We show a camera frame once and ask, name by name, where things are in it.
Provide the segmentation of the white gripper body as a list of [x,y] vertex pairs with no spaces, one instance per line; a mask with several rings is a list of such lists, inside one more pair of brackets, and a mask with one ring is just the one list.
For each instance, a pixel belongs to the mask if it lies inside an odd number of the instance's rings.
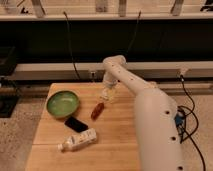
[[115,97],[115,86],[117,84],[117,81],[115,79],[103,79],[103,90],[101,93],[101,97],[104,100],[113,100]]

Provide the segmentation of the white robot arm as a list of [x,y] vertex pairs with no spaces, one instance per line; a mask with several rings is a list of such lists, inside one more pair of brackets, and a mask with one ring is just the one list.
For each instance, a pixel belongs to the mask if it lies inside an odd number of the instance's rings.
[[134,95],[134,123],[141,171],[186,171],[175,124],[176,101],[125,68],[123,55],[103,60],[103,83],[113,88],[118,81]]

